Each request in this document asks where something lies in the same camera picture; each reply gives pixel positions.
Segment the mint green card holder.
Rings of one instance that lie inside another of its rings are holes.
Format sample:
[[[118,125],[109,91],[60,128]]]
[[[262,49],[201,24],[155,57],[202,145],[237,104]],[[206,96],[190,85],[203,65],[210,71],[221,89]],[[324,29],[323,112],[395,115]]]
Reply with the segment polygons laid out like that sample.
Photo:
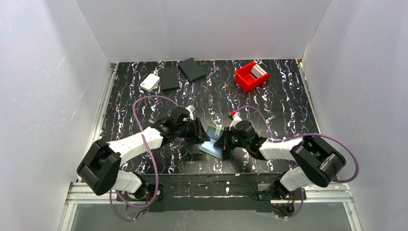
[[[205,141],[199,146],[199,150],[205,154],[211,155],[215,158],[220,158],[223,148],[215,146],[215,143],[223,135],[223,129],[221,127],[207,126],[206,134],[210,138],[210,141]]]

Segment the red plastic bin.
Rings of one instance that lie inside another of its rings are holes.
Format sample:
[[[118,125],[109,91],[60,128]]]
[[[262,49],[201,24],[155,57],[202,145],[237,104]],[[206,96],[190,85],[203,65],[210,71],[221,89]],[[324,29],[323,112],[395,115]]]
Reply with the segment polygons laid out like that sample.
[[[237,69],[235,73],[235,82],[238,84],[240,88],[244,90],[244,92],[250,92],[254,88],[265,84],[266,81],[270,78],[270,74],[267,72],[266,75],[262,76],[261,78],[255,79],[251,76],[250,70],[252,67],[258,64],[255,61],[252,61],[245,66]]]

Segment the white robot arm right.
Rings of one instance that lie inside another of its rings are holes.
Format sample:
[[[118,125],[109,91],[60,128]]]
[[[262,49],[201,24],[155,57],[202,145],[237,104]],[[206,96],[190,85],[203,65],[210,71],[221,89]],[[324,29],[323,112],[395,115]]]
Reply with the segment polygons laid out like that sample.
[[[272,142],[266,137],[259,136],[247,120],[237,122],[231,128],[225,127],[215,146],[224,152],[243,148],[251,157],[258,160],[294,161],[297,166],[283,172],[270,189],[272,193],[281,197],[310,185],[327,187],[346,165],[346,159],[317,135]]]

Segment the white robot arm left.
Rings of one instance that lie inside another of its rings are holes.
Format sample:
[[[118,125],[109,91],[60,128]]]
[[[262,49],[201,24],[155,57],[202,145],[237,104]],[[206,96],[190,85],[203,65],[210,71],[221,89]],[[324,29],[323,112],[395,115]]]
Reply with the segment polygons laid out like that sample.
[[[135,173],[122,171],[121,166],[130,159],[161,148],[176,138],[187,144],[210,141],[193,107],[176,107],[168,117],[160,118],[145,130],[127,138],[105,142],[96,140],[77,167],[77,174],[96,195],[109,190],[139,193],[144,187]]]

